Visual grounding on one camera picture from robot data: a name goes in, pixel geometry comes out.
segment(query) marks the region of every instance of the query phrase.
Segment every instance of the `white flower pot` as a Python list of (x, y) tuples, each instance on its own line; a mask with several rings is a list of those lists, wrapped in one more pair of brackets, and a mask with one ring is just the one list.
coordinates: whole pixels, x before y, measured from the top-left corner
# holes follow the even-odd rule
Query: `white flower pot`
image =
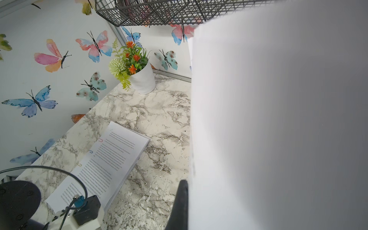
[(148, 94), (152, 92), (156, 87), (156, 81), (151, 64), (148, 62), (141, 71), (131, 75), (129, 81), (132, 84), (132, 88), (140, 94)]

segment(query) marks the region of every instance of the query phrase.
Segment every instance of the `artificial plant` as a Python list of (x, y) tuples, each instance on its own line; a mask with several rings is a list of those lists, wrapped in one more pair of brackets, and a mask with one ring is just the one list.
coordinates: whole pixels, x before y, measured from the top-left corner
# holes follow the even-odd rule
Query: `artificial plant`
[(117, 39), (113, 43), (113, 49), (116, 58), (110, 61), (109, 70), (122, 83), (123, 89), (129, 90), (130, 76), (141, 71), (148, 63), (147, 50), (132, 41), (118, 48)]

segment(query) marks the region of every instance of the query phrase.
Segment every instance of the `blurred white object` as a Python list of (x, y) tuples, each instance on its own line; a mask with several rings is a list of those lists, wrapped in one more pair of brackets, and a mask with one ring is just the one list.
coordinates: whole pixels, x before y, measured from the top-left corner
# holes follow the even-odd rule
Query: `blurred white object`
[(368, 229), (368, 2), (289, 1), (193, 38), (189, 229)]

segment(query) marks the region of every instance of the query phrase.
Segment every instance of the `green flower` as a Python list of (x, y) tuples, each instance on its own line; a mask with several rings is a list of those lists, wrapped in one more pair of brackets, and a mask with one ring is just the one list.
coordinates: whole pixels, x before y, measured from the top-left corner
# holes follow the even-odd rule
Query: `green flower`
[(124, 61), (120, 58), (112, 59), (109, 63), (109, 70), (115, 77), (120, 76), (125, 70)]

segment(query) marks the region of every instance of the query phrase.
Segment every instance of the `white wall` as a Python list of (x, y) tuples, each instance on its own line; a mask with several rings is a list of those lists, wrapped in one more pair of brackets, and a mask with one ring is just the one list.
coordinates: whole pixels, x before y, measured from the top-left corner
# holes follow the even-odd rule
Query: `white wall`
[[(42, 88), (51, 85), (50, 98), (58, 105), (54, 109), (37, 111), (31, 118), (22, 116), (24, 109), (0, 104), (0, 169), (20, 166), (10, 163), (10, 159), (32, 153), (30, 150), (41, 149), (48, 139), (60, 138), (74, 123), (72, 114), (84, 114), (96, 105), (95, 101), (76, 97), (84, 80), (89, 82), (92, 74), (100, 72), (107, 88), (98, 94), (103, 98), (118, 81), (110, 74), (108, 63), (112, 57), (102, 55), (99, 63), (88, 57), (75, 41), (77, 38), (90, 39), (87, 32), (92, 31), (95, 39), (107, 30), (108, 45), (115, 39), (107, 22), (94, 11), (92, 15), (82, 14), (82, 4), (74, 0), (46, 0), (38, 3), (41, 9), (27, 6), (0, 19), (0, 33), (13, 50), (0, 53), (0, 101), (7, 99), (31, 99), (26, 92), (31, 89), (35, 95)], [(45, 66), (34, 60), (34, 53), (52, 55), (46, 47), (46, 40), (53, 39), (61, 55), (68, 50), (72, 56), (67, 57), (63, 69), (47, 72)]]
[[(175, 43), (174, 38), (171, 35), (175, 27), (171, 27), (170, 25), (151, 25), (147, 27), (125, 26), (125, 28), (129, 31), (131, 29), (133, 33), (141, 33), (139, 42), (142, 44), (143, 48), (151, 51), (149, 61), (156, 69), (191, 78), (192, 71), (189, 67), (191, 64), (188, 42), (183, 38), (180, 45)], [(161, 62), (154, 55), (155, 52), (159, 53), (159, 50), (162, 49), (164, 53), (170, 50), (176, 53), (176, 57), (174, 59), (178, 62), (177, 70), (169, 67), (166, 71), (162, 67)]]

